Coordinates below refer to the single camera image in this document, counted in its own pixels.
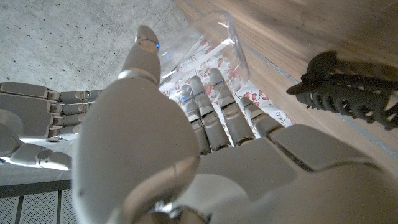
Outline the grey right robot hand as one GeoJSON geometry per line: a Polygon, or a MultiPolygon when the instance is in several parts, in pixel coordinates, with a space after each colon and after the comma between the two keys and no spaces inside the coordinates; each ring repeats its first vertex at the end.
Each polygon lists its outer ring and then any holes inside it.
{"type": "Polygon", "coordinates": [[[69,171],[72,159],[47,145],[74,140],[101,90],[55,91],[1,83],[1,163],[69,171]]]}

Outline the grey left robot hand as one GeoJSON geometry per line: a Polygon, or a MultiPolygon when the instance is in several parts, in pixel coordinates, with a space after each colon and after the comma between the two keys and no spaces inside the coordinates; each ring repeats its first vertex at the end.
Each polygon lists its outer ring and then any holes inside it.
{"type": "Polygon", "coordinates": [[[140,26],[118,79],[80,128],[72,193],[82,223],[396,223],[397,177],[309,126],[242,108],[259,139],[200,154],[159,91],[159,41],[140,26]]]}

